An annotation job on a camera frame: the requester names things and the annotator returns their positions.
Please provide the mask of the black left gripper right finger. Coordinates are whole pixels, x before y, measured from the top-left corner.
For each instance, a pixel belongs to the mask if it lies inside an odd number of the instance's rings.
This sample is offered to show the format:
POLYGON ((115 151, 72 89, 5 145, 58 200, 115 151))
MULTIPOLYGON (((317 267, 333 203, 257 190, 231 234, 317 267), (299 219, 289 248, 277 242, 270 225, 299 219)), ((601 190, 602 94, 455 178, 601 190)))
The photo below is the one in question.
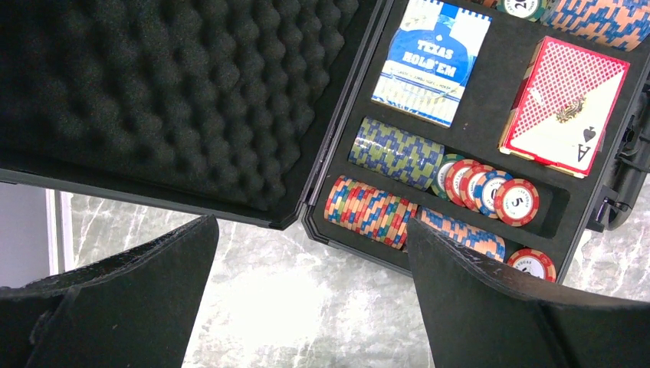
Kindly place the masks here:
POLYGON ((647 367, 649 305, 535 278, 409 223, 437 367, 647 367))

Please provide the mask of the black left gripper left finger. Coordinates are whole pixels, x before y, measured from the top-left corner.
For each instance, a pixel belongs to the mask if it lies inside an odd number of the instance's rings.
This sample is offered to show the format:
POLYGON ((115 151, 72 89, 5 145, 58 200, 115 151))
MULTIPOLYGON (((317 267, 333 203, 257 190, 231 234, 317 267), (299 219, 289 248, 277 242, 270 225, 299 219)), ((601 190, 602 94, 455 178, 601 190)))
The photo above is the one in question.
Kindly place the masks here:
POLYGON ((218 245, 194 219, 92 264, 1 289, 3 367, 180 367, 218 245))

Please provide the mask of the black poker chip case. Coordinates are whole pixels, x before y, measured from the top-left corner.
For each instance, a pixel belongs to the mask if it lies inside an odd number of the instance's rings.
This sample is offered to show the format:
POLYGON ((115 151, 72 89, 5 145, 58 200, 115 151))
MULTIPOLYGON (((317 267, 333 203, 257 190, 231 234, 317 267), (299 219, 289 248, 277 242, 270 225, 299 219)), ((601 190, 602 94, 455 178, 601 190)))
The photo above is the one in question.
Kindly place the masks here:
POLYGON ((584 229, 619 227, 649 171, 649 44, 617 51, 479 4, 491 25, 449 128, 374 103, 404 1, 3 1, 1 179, 283 230, 403 274, 407 254, 326 222, 348 176, 537 248, 563 277, 584 229), (499 152, 538 41, 629 62, 592 172, 499 152), (515 228, 347 159, 364 117, 530 180, 515 228))

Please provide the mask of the red card deck box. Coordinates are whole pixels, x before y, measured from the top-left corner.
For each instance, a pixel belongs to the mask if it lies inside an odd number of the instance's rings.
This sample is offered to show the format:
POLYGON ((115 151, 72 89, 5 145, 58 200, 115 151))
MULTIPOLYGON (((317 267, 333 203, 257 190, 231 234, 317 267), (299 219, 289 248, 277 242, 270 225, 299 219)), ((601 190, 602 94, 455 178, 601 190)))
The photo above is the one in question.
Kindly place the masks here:
POLYGON ((587 177, 630 64, 546 36, 534 50, 498 149, 587 177))

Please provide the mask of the blue white card deck box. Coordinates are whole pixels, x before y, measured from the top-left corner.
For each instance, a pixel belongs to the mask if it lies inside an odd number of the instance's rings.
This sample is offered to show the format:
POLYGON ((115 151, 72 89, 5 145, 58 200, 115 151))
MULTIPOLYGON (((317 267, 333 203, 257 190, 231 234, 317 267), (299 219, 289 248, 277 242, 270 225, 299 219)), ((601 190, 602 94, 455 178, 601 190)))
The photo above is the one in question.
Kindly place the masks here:
POLYGON ((372 101, 449 128, 492 18, 442 1, 410 1, 372 101))

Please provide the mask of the grey chip stack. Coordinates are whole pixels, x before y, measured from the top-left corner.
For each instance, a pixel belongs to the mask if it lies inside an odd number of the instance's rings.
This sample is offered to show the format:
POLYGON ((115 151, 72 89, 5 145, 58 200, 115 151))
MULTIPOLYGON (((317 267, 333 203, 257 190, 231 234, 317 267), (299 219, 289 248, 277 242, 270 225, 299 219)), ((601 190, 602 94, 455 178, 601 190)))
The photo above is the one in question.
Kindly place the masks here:
POLYGON ((649 2, 550 1, 540 23, 597 44, 632 51, 649 36, 649 2))

